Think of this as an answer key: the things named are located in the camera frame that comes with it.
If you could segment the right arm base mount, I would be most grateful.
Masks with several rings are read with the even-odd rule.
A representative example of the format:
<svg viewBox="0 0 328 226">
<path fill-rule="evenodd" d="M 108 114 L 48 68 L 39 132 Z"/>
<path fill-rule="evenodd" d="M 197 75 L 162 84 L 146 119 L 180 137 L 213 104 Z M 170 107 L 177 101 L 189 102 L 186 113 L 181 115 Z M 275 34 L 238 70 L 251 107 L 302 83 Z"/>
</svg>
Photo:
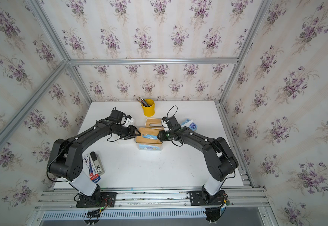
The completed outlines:
<svg viewBox="0 0 328 226">
<path fill-rule="evenodd" d="M 228 206 L 228 195 L 224 190 L 219 190 L 215 195 L 209 195 L 202 188 L 186 193 L 186 198 L 191 206 L 208 206 L 205 208 L 206 220 L 209 223 L 217 223 Z"/>
</svg>

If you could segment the bamboo tissue box lid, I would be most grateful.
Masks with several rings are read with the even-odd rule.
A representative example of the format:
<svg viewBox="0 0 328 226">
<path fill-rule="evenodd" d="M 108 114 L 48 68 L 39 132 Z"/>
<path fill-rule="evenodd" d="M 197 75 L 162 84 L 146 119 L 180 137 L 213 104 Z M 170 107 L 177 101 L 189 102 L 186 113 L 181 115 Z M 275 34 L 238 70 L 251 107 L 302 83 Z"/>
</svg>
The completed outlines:
<svg viewBox="0 0 328 226">
<path fill-rule="evenodd" d="M 159 135 L 160 130 L 140 127 L 139 132 L 141 135 L 135 138 L 136 143 L 142 144 L 162 144 L 162 141 L 157 137 Z"/>
</svg>

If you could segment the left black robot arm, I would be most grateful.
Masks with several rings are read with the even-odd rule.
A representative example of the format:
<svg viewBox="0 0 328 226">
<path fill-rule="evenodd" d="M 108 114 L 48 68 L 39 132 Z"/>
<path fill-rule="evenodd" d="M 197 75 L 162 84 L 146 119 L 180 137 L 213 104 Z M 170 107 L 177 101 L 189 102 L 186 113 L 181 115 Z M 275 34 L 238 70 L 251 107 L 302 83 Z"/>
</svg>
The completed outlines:
<svg viewBox="0 0 328 226">
<path fill-rule="evenodd" d="M 140 136 L 139 129 L 132 125 L 131 116 L 113 109 L 109 117 L 96 121 L 84 132 L 53 143 L 46 173 L 62 178 L 79 194 L 92 197 L 100 187 L 84 173 L 83 153 L 92 144 L 108 135 L 117 135 L 127 140 Z"/>
</svg>

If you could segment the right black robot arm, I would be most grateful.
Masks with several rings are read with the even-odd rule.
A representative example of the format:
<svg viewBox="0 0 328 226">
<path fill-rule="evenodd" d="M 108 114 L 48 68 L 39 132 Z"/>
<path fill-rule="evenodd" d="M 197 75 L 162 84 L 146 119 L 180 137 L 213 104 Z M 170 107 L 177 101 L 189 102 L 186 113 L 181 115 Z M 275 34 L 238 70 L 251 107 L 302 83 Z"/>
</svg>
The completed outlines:
<svg viewBox="0 0 328 226">
<path fill-rule="evenodd" d="M 157 138 L 162 142 L 170 141 L 177 147 L 188 145 L 203 154 L 209 179 L 202 187 L 202 196 L 207 202 L 222 193 L 221 187 L 227 179 L 236 176 L 238 167 L 232 149 L 223 137 L 210 138 L 194 132 L 187 126 L 181 126 L 175 116 L 163 117 L 161 124 L 164 130 L 160 131 Z"/>
</svg>

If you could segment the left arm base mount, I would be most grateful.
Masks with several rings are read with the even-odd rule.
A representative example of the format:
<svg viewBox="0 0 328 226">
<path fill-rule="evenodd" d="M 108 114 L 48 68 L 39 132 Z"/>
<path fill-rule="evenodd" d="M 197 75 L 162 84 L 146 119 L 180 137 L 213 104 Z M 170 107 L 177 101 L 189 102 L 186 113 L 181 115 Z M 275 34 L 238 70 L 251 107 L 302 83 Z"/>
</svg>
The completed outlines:
<svg viewBox="0 0 328 226">
<path fill-rule="evenodd" d="M 84 222 L 93 225 L 99 221 L 104 210 L 114 207 L 116 197 L 116 192 L 96 192 L 90 197 L 77 194 L 74 201 L 76 208 L 95 208 L 95 210 L 88 211 L 84 216 Z"/>
</svg>

